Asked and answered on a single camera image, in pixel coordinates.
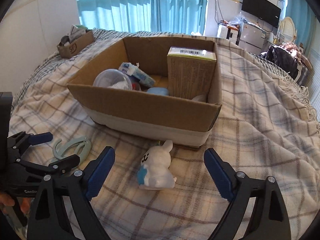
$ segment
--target checkered bedspread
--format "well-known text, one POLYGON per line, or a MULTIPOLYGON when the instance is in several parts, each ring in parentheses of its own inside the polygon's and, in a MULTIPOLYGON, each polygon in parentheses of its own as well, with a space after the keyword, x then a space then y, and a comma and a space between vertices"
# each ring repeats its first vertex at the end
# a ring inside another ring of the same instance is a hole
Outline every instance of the checkered bedspread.
MULTIPOLYGON (((211 38, 218 47, 223 98, 212 134, 197 151, 173 148, 169 169, 177 177, 174 189, 140 190, 136 180, 140 160, 156 142, 95 124, 66 87, 86 62, 128 35, 95 30, 96 42, 78 56, 65 60, 55 54, 47 59, 15 97, 10 134, 50 131, 54 141, 61 138, 63 143, 85 135, 92 150, 81 168, 106 145, 116 150, 116 162, 99 196, 91 201, 112 239, 207 239, 228 206, 203 163, 203 153, 210 147, 236 171, 251 178, 272 175, 277 179, 292 239, 298 239, 320 203, 319 124, 309 105, 308 90, 297 86, 275 65, 227 40, 211 38)), ((30 147, 24 158, 47 165, 53 157, 52 144, 30 147)), ((67 199, 66 203, 75 235, 82 238, 67 199)), ((245 232, 252 207, 250 202, 238 238, 245 232)))

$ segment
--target toy bunny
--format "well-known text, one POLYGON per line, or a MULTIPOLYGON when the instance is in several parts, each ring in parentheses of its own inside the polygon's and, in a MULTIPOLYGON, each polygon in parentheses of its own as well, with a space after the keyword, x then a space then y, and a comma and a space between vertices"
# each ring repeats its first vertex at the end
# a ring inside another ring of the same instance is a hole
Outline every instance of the toy bunny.
POLYGON ((166 140, 162 146, 151 147, 141 160, 137 178, 140 189, 161 190, 174 188, 176 177, 168 170, 171 164, 170 151, 172 140, 166 140))

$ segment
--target hand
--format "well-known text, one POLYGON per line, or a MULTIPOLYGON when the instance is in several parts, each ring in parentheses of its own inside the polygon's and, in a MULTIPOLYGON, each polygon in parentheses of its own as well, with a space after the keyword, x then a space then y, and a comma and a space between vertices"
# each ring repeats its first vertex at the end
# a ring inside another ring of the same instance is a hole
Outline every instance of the hand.
MULTIPOLYGON (((30 202, 31 202, 31 198, 23 198, 22 203, 20 205, 20 209, 24 214, 27 214, 29 212, 30 202)), ((13 207, 14 200, 7 193, 0 192, 0 204, 13 207)))

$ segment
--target product box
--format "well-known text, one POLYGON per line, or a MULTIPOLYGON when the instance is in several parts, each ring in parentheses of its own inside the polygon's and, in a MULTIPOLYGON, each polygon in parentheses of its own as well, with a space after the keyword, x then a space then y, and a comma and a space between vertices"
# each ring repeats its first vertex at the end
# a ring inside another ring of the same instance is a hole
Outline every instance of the product box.
POLYGON ((82 35, 80 38, 76 39, 67 46, 57 46, 60 56, 62 58, 72 58, 77 55, 81 50, 86 46, 94 42, 93 31, 88 31, 85 35, 82 35))
POLYGON ((176 144, 199 147, 207 140, 221 109, 219 60, 207 103, 92 86, 99 73, 118 69, 123 62, 139 63, 139 68, 148 75, 167 78, 167 55, 171 47, 216 51, 213 41, 197 37, 126 37, 83 66, 70 79, 68 88, 97 123, 145 138, 171 139, 176 144))
POLYGON ((217 58, 203 49, 171 47, 168 53, 169 95, 193 99, 208 96, 217 58))

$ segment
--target black tv screen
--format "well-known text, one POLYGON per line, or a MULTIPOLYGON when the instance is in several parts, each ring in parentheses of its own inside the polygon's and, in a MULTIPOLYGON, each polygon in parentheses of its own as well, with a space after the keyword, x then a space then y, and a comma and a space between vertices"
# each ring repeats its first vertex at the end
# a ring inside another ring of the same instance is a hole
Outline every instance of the black tv screen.
POLYGON ((242 10, 278 27, 281 9, 268 0, 243 0, 242 10))

